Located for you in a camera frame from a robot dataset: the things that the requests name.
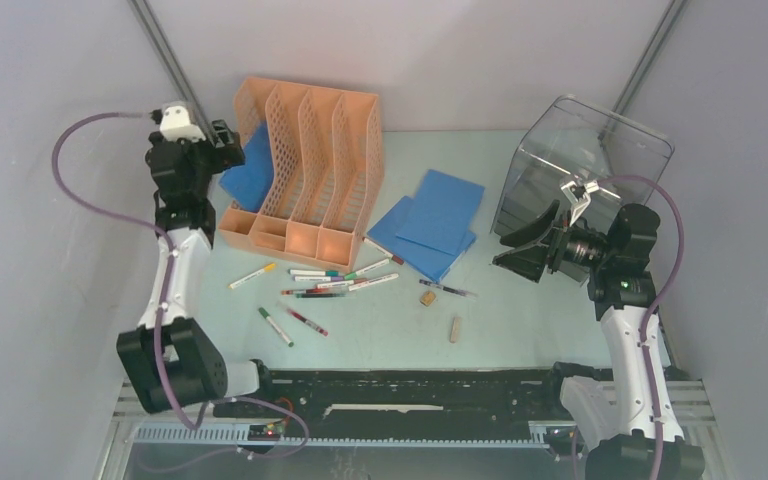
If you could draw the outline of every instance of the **white wall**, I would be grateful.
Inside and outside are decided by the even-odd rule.
[[[51,179],[70,123],[174,98],[126,2],[0,1],[0,479],[91,478],[122,381],[115,336],[145,308],[153,235],[89,214]],[[151,218],[150,122],[81,131],[67,182]]]
[[[381,94],[385,130],[522,129],[613,106],[668,0],[154,0],[212,117],[248,75]]]
[[[768,2],[691,2],[629,116],[676,144],[661,182],[687,229],[665,305],[673,346],[740,478],[768,479]],[[663,280],[675,234],[660,211]]]

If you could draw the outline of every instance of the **blue notebook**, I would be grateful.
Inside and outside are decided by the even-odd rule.
[[[483,194],[481,185],[429,170],[396,236],[456,255]]]
[[[429,280],[440,283],[452,264],[475,242],[475,234],[467,230],[465,235],[461,235],[462,241],[455,255],[402,240],[396,236],[396,230],[408,216],[412,205],[410,197],[402,197],[366,234],[390,253],[402,257],[405,263]]]
[[[225,172],[219,179],[219,186],[228,192],[243,210],[257,212],[266,200],[274,176],[266,122],[257,127],[243,148],[243,153],[246,155],[246,164]]]

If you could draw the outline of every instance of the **perforated divider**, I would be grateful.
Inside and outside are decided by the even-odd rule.
[[[243,211],[236,203],[226,210],[219,232],[228,244],[322,269],[351,270],[372,209],[366,202],[377,198],[383,175],[377,99],[246,79],[234,97],[238,128],[250,138],[249,132],[267,122],[275,173],[260,212]]]

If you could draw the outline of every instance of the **wooden block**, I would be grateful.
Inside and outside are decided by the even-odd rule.
[[[427,307],[431,305],[431,303],[434,301],[435,298],[437,298],[437,295],[434,295],[434,292],[429,290],[423,293],[421,297],[419,297],[419,303]]]
[[[461,317],[455,316],[454,319],[452,319],[452,333],[449,334],[449,341],[451,343],[457,343],[458,342],[458,335],[461,333]]]

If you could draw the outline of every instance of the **robotic arm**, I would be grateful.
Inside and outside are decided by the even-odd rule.
[[[214,174],[242,165],[239,136],[224,121],[213,122],[216,138],[208,139],[183,102],[152,113],[158,132],[145,161],[157,184],[155,224],[172,239],[175,259],[165,298],[162,291],[169,267],[169,245],[158,238],[160,258],[154,287],[136,330],[119,335],[116,349],[143,408],[169,410],[155,364],[153,333],[161,308],[161,340],[169,383],[181,406],[241,395],[259,386],[258,365],[226,365],[196,322],[202,273],[213,249],[216,211],[207,199]]]
[[[617,402],[611,405],[592,378],[573,376],[561,384],[561,404],[590,449],[587,479],[648,479],[656,421],[663,426],[664,440],[658,478],[699,479],[705,467],[702,450],[684,443],[667,392],[658,314],[645,320],[647,307],[655,300],[655,286],[646,266],[660,218],[643,205],[625,205],[608,233],[602,234],[587,228],[584,221],[584,227],[575,225],[598,185],[568,181],[561,188],[572,208],[558,216],[560,202],[556,200],[537,220],[502,237],[503,245],[516,248],[498,255],[493,263],[534,282],[540,281],[546,267],[554,273],[563,262],[590,270],[588,296],[610,350]],[[644,324],[645,337],[641,335]],[[654,416],[657,409],[650,384],[661,407],[659,418]]]

